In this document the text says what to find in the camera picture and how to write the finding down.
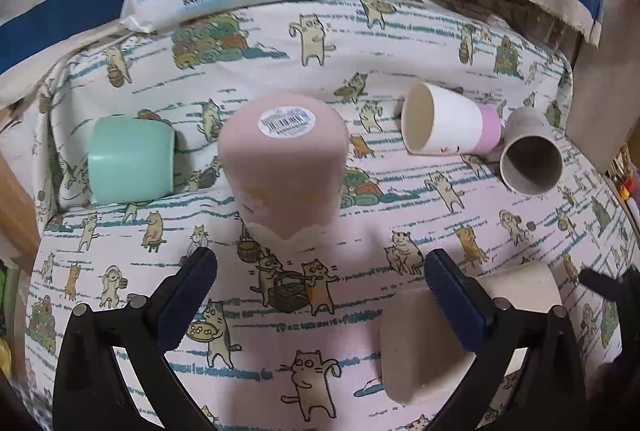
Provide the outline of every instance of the blue gripper pad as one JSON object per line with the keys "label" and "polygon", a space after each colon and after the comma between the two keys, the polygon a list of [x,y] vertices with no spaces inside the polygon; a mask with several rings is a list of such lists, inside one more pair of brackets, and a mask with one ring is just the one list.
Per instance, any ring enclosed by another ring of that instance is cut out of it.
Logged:
{"label": "blue gripper pad", "polygon": [[424,279],[462,347],[478,353],[486,340],[486,322],[465,290],[466,276],[444,249],[427,254]]}
{"label": "blue gripper pad", "polygon": [[[184,332],[187,331],[193,316],[198,312],[207,292],[216,280],[218,261],[213,251],[199,247],[183,265],[183,269],[185,268],[188,268],[184,271],[186,275],[181,278],[173,295],[167,300],[156,319],[158,328],[156,344],[162,353],[175,350],[180,345]],[[177,280],[178,274],[166,280],[173,278]]]}

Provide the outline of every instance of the barcode sticker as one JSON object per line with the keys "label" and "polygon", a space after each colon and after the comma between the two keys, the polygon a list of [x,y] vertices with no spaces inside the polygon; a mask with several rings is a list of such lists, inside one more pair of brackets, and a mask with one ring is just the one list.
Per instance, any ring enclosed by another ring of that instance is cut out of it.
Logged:
{"label": "barcode sticker", "polygon": [[263,112],[258,128],[267,137],[294,138],[308,134],[316,125],[316,116],[301,106],[281,106]]}

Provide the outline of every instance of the screw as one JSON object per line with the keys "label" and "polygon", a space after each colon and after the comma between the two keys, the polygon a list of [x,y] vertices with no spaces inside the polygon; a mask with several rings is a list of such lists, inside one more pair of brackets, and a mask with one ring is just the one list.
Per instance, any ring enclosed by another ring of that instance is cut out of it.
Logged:
{"label": "screw", "polygon": [[566,316],[566,310],[563,306],[556,305],[551,310],[553,310],[554,315],[559,318],[563,318]]}
{"label": "screw", "polygon": [[74,307],[74,316],[81,316],[86,312],[87,306],[85,305],[85,303],[80,303],[79,305],[76,305]]}
{"label": "screw", "polygon": [[131,301],[129,301],[129,305],[131,308],[142,308],[146,305],[146,297],[140,295],[132,297]]}
{"label": "screw", "polygon": [[494,299],[494,305],[498,310],[507,310],[511,308],[511,303],[504,297],[497,297]]}

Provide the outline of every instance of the cat print tablecloth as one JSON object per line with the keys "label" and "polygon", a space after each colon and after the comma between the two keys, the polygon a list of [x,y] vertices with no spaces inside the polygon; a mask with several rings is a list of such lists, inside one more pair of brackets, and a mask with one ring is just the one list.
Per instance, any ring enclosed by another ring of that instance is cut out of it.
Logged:
{"label": "cat print tablecloth", "polygon": [[[542,112],[566,165],[558,188],[526,198],[505,187],[496,158],[409,155],[399,112],[416,78],[491,104],[503,119],[523,105]],[[217,157],[229,116],[275,91],[326,101],[351,134],[334,230],[297,254],[253,241]],[[42,244],[26,354],[31,388],[46,400],[73,306],[113,309],[148,295],[200,245],[216,253],[218,280],[166,358],[219,429],[423,429],[444,401],[403,407],[386,396],[378,324],[387,299],[423,281],[422,257],[436,247],[472,275],[544,261],[586,373],[620,350],[615,307],[577,274],[584,265],[618,275],[637,262],[630,223],[564,138],[570,70],[513,32],[427,0],[264,5],[105,39],[60,62],[38,94]],[[87,143],[104,116],[175,128],[172,196],[94,205]],[[116,354],[141,414],[157,420],[126,353]]]}

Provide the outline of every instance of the pink band on cup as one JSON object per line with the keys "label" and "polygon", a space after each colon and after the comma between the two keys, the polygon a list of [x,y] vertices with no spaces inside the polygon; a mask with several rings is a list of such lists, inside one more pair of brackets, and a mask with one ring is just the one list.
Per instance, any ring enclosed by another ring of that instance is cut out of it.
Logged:
{"label": "pink band on cup", "polygon": [[502,124],[500,117],[493,107],[489,104],[478,104],[480,114],[482,115],[482,134],[476,147],[471,153],[482,154],[490,153],[500,142],[502,136]]}

